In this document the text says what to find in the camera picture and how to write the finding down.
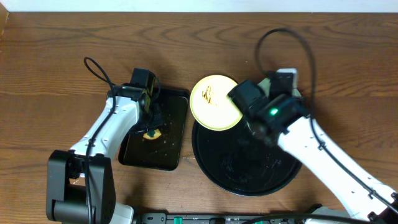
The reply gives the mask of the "yellow green sponge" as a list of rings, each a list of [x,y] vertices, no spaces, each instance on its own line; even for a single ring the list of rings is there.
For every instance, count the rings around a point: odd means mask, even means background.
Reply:
[[[155,130],[150,130],[147,133],[145,133],[143,135],[143,138],[147,139],[147,140],[155,140],[155,139],[159,138],[161,135],[162,135],[162,133],[160,132],[160,130],[155,129]]]

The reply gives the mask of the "yellow plate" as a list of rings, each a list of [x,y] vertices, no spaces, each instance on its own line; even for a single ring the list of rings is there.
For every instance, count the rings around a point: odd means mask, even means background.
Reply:
[[[202,78],[190,95],[190,109],[195,120],[213,131],[224,131],[238,124],[243,117],[228,93],[237,85],[224,75]]]

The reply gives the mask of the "light blue plate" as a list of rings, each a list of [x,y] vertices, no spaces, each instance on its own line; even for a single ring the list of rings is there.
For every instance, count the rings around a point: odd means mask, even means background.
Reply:
[[[265,95],[267,97],[269,97],[271,81],[268,78],[265,78],[261,82],[259,82],[257,85],[258,85],[258,87],[260,87],[264,91]],[[302,97],[300,92],[296,88],[294,88],[292,90],[292,96],[293,97],[299,97],[299,98]]]

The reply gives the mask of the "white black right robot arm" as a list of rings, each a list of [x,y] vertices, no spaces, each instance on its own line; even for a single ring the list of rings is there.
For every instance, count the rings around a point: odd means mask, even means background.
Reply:
[[[258,98],[243,110],[245,118],[298,159],[335,195],[351,218],[397,223],[397,192],[357,164],[315,121],[313,111],[287,95]]]

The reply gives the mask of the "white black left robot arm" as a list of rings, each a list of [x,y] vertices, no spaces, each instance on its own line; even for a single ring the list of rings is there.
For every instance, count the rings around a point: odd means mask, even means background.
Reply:
[[[112,161],[130,132],[150,130],[160,109],[152,84],[115,85],[90,130],[68,151],[55,150],[47,163],[46,216],[61,223],[132,223],[134,210],[117,202]]]

